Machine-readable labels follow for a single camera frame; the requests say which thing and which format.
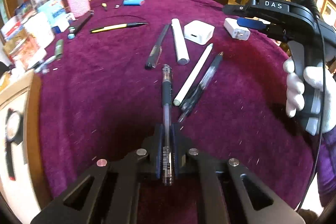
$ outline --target screw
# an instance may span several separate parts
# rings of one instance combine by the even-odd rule
[[[237,166],[239,164],[239,160],[237,160],[235,158],[229,159],[229,164],[231,166]]]
[[[138,156],[145,156],[147,154],[147,150],[146,149],[143,149],[143,148],[140,148],[136,151],[136,154]]]
[[[106,164],[107,164],[107,160],[105,160],[105,159],[100,159],[100,160],[97,161],[97,165],[99,167],[106,166]]]
[[[189,154],[190,154],[191,156],[196,156],[196,155],[198,155],[198,149],[197,149],[197,148],[191,148],[191,149],[189,149]]]

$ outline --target purple sleeve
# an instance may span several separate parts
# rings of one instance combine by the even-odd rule
[[[325,207],[336,195],[336,128],[323,134],[317,179],[321,205]]]

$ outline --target purple tablecloth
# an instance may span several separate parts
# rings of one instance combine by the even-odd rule
[[[105,12],[101,2],[106,2]],[[114,9],[123,0],[94,0],[93,18],[73,40],[67,33],[64,54],[42,76],[40,136],[44,170],[57,196],[96,160],[118,160],[140,148],[162,122],[162,64],[173,70],[173,96],[195,66],[205,46],[186,40],[190,63],[176,62],[171,30],[163,41],[158,68],[144,69],[145,61],[164,24],[178,18],[181,26],[201,20],[215,26],[214,49],[198,80],[214,56],[221,63],[208,89],[183,124],[182,133],[197,148],[227,159],[238,158],[291,207],[299,203],[312,168],[312,152],[296,125],[285,115],[286,54],[265,35],[252,31],[247,41],[232,39],[223,27],[221,5],[212,0],[145,0],[144,5]],[[89,29],[130,22],[137,28],[90,34]],[[53,54],[55,42],[47,48]],[[179,110],[173,108],[173,122]],[[163,189],[165,196],[142,192],[148,206],[139,220],[157,223],[163,204],[174,210],[163,223],[184,219],[195,204],[188,189]]]

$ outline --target gloved hand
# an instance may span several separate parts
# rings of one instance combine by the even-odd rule
[[[297,110],[300,111],[305,106],[305,100],[303,99],[305,85],[294,73],[294,61],[291,57],[283,63],[283,70],[288,73],[286,113],[288,117],[292,118]],[[312,87],[323,90],[322,67],[306,67],[303,71],[303,78]],[[325,70],[325,85],[322,133],[329,132],[336,125],[336,82],[327,69]]]

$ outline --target watch face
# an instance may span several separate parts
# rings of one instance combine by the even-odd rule
[[[6,125],[6,136],[9,141],[12,141],[16,136],[20,127],[21,115],[18,112],[13,112],[8,118]]]

